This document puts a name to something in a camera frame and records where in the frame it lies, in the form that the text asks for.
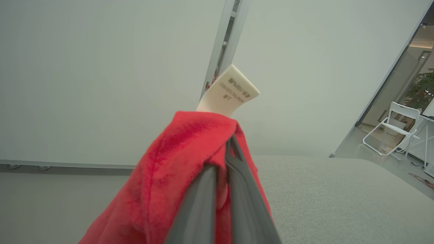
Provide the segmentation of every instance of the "green leaves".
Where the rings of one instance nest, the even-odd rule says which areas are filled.
[[[418,74],[419,81],[414,83],[405,94],[410,99],[405,100],[406,106],[415,109],[425,109],[433,98],[434,94],[434,69],[428,69],[430,73]]]

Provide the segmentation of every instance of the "clothing tag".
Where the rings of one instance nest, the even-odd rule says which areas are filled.
[[[259,95],[259,90],[230,65],[205,92],[196,111],[214,112],[230,117],[242,104]]]

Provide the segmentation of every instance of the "white folding chair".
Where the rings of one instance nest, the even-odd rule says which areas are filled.
[[[412,129],[412,132],[407,132],[407,131],[405,131],[405,130],[403,130],[403,129],[400,129],[400,128],[394,126],[394,125],[389,124],[389,122],[390,122],[390,115],[391,115],[392,112],[396,112],[396,113],[398,113],[398,114],[401,114],[401,115],[407,116],[407,117],[409,117],[409,118],[411,118],[411,119],[415,119],[415,123],[414,123],[414,124],[416,124],[416,123],[418,122],[418,120],[419,120],[419,115],[421,114],[421,112],[420,112],[419,110],[417,110],[417,109],[410,108],[410,107],[406,107],[406,106],[404,106],[404,105],[401,105],[401,104],[398,104],[398,103],[392,102],[392,103],[390,104],[389,116],[388,116],[387,118],[385,118],[381,123],[379,123],[379,124],[378,124],[378,125],[377,125],[377,126],[376,126],[372,131],[371,131],[371,132],[369,132],[369,133],[368,133],[368,134],[363,138],[363,144],[364,144],[364,145],[367,145],[369,148],[371,148],[372,150],[376,151],[380,156],[388,156],[388,155],[392,155],[392,156],[394,156],[395,158],[397,158],[397,160],[401,161],[400,158],[398,158],[397,156],[393,155],[392,153],[393,153],[397,148],[402,148],[401,145],[403,145],[403,144],[405,144],[405,143],[407,143],[407,147],[406,147],[406,148],[410,148],[410,143],[411,143],[411,141],[413,140],[413,138],[416,138],[416,139],[420,139],[420,138],[414,135],[414,134],[416,133],[416,131],[417,131],[416,128],[415,128],[415,126],[413,126],[414,129]],[[396,147],[395,147],[394,149],[392,149],[390,152],[388,152],[388,153],[386,153],[386,154],[383,154],[383,153],[379,152],[377,149],[373,148],[372,146],[370,146],[368,143],[365,142],[365,139],[366,139],[368,136],[370,136],[370,135],[371,135],[371,134],[372,134],[376,129],[378,129],[378,127],[380,127],[380,126],[382,126],[382,125],[383,125],[384,127],[386,127],[386,128],[389,128],[389,129],[391,129],[391,130],[394,130],[394,131],[398,132],[399,134],[405,135],[405,138],[404,138],[400,143],[398,143],[398,145],[396,145]],[[383,136],[383,140],[381,141],[381,146],[382,146],[382,147],[383,147],[383,144],[384,144],[384,136]],[[405,152],[405,157],[404,157],[404,159],[407,158],[407,154],[408,154],[408,150],[406,150],[406,152]]]

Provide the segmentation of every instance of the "red cloth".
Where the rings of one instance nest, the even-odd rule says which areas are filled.
[[[222,169],[217,183],[215,243],[231,243],[230,195],[224,152],[225,143],[233,133],[270,212],[257,168],[237,121],[215,113],[177,112],[79,244],[164,243],[184,192],[205,162]]]

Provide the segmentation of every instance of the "gray table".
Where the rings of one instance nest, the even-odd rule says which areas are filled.
[[[377,164],[253,160],[283,243],[434,243],[434,201]]]

